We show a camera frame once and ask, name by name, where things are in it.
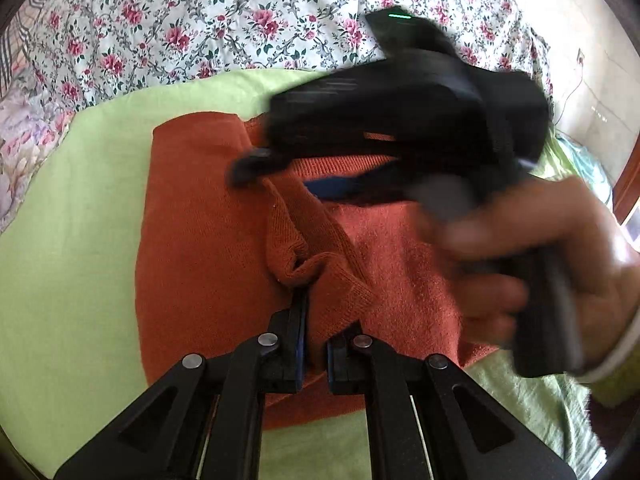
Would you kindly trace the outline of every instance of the wooden frame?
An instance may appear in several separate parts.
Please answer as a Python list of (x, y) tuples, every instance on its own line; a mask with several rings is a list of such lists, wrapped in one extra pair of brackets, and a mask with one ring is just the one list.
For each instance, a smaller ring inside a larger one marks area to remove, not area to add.
[(619, 224), (629, 216), (640, 198), (640, 137), (629, 156), (625, 169), (613, 188), (613, 214)]

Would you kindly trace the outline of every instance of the orange knit fabric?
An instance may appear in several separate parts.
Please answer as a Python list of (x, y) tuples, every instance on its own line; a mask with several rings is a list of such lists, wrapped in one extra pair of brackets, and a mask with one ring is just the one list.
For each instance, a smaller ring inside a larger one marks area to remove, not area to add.
[(307, 343), (316, 370), (302, 393), (268, 398), (267, 428), (352, 412), (359, 397), (332, 397), (323, 346), (361, 320), (397, 351), (446, 354), (465, 366), (489, 347), (460, 340), (460, 318), (430, 248), (415, 238), (404, 204), (322, 204), (302, 180), (379, 164), (375, 156), (311, 159), (229, 189), (229, 164), (260, 144), (258, 121), (217, 112), (186, 115), (154, 131), (136, 313), (149, 383), (189, 352), (215, 356), (266, 329), (291, 291), (308, 285)]

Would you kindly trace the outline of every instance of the hand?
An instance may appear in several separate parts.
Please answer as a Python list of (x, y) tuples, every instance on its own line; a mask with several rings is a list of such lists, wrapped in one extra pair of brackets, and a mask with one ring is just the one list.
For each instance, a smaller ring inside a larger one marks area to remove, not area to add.
[(460, 263), (557, 244), (565, 258), (588, 368), (613, 349), (640, 300), (640, 257), (616, 219), (578, 178), (538, 178), (497, 194), (459, 221), (442, 225), (414, 210), (421, 239), (433, 244), (471, 342), (513, 338), (511, 314), (527, 303), (527, 286), (501, 274), (463, 274)]

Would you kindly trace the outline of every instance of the white wall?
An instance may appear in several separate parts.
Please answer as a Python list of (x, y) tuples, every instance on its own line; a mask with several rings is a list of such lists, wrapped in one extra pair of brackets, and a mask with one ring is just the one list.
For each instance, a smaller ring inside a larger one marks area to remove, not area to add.
[(557, 121), (587, 146), (612, 183), (620, 177), (640, 131), (640, 57), (604, 0), (516, 0), (525, 19), (550, 45)]

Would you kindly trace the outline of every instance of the sleeve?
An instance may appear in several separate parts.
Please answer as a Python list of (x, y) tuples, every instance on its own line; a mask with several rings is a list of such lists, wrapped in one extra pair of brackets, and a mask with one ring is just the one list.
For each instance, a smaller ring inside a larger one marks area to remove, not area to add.
[(614, 408), (640, 391), (640, 309), (616, 347), (597, 368), (578, 377), (593, 397)]

